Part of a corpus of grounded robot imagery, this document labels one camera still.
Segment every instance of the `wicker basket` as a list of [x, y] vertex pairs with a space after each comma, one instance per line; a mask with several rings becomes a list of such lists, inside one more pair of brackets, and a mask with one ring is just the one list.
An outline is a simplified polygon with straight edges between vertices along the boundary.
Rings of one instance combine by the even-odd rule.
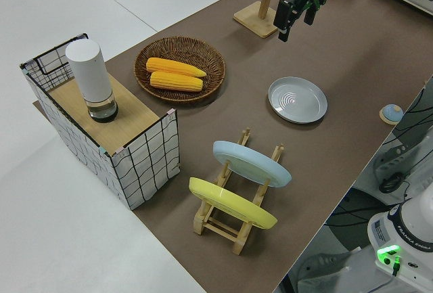
[[[200, 92], [157, 89], [150, 85], [150, 73], [146, 70], [148, 58], [165, 58], [191, 64], [206, 72], [203, 90]], [[179, 103], [200, 101], [214, 93], [225, 78], [225, 62], [221, 54], [207, 43], [183, 36], [159, 39], [144, 47], [135, 60], [135, 78], [143, 89], [152, 95]]]

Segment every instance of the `storage box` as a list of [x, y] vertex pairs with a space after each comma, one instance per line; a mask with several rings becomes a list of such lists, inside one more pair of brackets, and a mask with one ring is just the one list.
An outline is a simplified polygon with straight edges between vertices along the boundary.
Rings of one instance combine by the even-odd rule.
[[157, 117], [111, 77], [118, 116], [106, 124], [92, 120], [65, 56], [68, 44], [82, 38], [20, 67], [64, 143], [132, 210], [180, 171], [177, 111]]

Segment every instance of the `corn cob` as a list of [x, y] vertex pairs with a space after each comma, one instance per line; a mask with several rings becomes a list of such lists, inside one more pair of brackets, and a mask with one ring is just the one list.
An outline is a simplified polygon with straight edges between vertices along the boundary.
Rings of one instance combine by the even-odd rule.
[[166, 60], [164, 58], [148, 58], [146, 62], [146, 70], [151, 73], [155, 71], [165, 71], [194, 76], [196, 78], [206, 76], [206, 72], [196, 68], [195, 66], [178, 61]]
[[203, 89], [203, 80], [183, 74], [155, 71], [150, 76], [150, 85], [160, 89], [199, 92]]

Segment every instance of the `green light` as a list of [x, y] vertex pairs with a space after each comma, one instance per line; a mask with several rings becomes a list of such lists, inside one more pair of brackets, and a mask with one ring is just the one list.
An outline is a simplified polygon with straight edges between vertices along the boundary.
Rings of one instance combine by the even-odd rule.
[[[389, 257], [390, 255], [395, 254], [399, 250], [400, 250], [400, 246], [397, 246], [396, 244], [393, 244], [392, 246], [389, 246], [389, 247], [380, 248], [380, 249], [378, 249], [378, 259], [382, 263], [385, 263], [384, 260], [386, 257]], [[395, 262], [399, 263], [399, 259], [400, 259], [400, 257], [396, 256]]]

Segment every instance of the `brown table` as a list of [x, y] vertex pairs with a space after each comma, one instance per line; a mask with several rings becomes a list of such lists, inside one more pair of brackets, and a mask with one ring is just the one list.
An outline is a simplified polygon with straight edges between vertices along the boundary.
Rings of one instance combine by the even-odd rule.
[[[379, 110], [390, 103], [407, 108], [433, 72], [433, 19], [400, 1], [328, 0], [312, 26], [295, 23], [288, 43], [277, 34], [261, 39], [233, 20], [252, 2], [221, 0], [107, 62], [108, 71], [159, 116], [178, 109], [181, 173], [134, 213], [208, 292], [272, 292], [391, 131]], [[139, 51], [175, 35], [204, 40], [225, 58], [226, 80], [213, 102], [172, 105], [136, 83]], [[273, 112], [267, 91], [283, 76], [323, 90], [329, 106], [322, 121], [296, 125]], [[285, 144], [280, 163], [293, 181], [269, 189], [262, 207], [278, 223], [253, 229], [236, 256], [229, 240], [193, 232], [200, 201], [188, 180], [213, 181], [221, 167], [213, 142], [237, 141], [246, 127], [250, 148], [259, 152], [270, 155]], [[256, 190], [236, 175], [227, 188], [247, 198]]]

